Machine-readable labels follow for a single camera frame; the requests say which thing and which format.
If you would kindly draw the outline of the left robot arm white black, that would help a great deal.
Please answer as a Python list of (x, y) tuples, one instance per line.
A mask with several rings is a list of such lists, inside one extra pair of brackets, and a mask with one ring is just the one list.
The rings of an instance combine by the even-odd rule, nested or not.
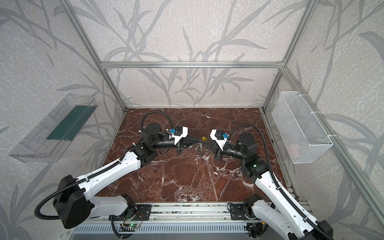
[(158, 149), (184, 149), (199, 143), (188, 135), (188, 128), (176, 126), (166, 132), (158, 123), (151, 123), (141, 130), (142, 137), (128, 147), (117, 160), (88, 174), (74, 178), (64, 177), (53, 197), (57, 212), (55, 219), (62, 221), (64, 228), (72, 229), (89, 218), (106, 215), (120, 216), (132, 208), (129, 197), (97, 197), (109, 184), (125, 175), (148, 165), (158, 156)]

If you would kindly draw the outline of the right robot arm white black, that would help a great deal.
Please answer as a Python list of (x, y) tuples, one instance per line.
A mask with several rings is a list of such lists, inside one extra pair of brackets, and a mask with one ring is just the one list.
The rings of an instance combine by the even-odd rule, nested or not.
[(319, 221), (302, 207), (278, 181), (268, 163), (258, 155), (258, 143), (250, 133), (240, 134), (235, 144), (222, 130), (212, 130), (211, 140), (203, 144), (215, 158), (228, 156), (241, 160), (239, 168), (271, 200), (269, 206), (260, 196), (244, 201), (245, 213), (250, 219), (265, 222), (285, 240), (331, 240), (333, 229), (326, 221)]

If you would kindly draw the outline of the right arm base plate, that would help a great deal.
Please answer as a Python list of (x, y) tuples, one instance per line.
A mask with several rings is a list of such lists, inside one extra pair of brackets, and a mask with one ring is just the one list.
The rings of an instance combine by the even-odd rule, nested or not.
[(251, 222), (261, 221), (256, 217), (250, 217), (250, 214), (247, 214), (245, 212), (243, 204), (228, 203), (227, 209), (230, 213), (230, 217), (232, 221), (251, 221)]

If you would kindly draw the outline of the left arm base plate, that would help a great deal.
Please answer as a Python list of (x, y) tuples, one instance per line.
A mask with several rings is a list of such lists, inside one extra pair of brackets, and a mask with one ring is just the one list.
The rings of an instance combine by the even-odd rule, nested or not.
[(122, 213), (121, 217), (127, 221), (148, 221), (151, 215), (152, 205), (139, 204), (129, 205)]

